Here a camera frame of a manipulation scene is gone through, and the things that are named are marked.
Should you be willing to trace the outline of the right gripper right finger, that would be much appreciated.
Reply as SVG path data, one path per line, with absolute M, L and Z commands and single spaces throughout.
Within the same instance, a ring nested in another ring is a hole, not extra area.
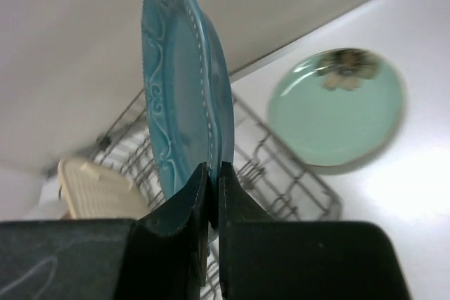
M 280 242 L 277 224 L 224 162 L 218 185 L 219 274 L 225 299 L 276 299 Z

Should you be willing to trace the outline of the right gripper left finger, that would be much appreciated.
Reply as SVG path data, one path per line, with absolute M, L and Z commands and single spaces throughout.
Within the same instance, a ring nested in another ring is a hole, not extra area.
M 179 192 L 131 227 L 116 299 L 199 299 L 207 232 L 208 173 L 202 163 Z

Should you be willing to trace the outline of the square woven bamboo plate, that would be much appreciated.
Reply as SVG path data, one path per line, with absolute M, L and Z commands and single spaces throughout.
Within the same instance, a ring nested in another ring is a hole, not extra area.
M 126 176 L 82 157 L 61 159 L 58 180 L 73 219 L 141 219 L 150 213 Z

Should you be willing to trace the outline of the teal scalloped plate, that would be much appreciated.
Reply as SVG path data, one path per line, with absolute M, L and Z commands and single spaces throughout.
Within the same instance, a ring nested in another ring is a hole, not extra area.
M 197 0 L 143 0 L 143 80 L 153 157 L 171 198 L 203 163 L 213 185 L 235 145 L 233 97 L 214 25 Z

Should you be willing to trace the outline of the mint green floral plate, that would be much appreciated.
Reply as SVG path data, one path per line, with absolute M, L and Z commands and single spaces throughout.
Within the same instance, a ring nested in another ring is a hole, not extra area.
M 266 120 L 278 139 L 315 167 L 338 167 L 381 149 L 405 111 L 401 72 L 361 48 L 323 51 L 296 64 L 274 88 Z

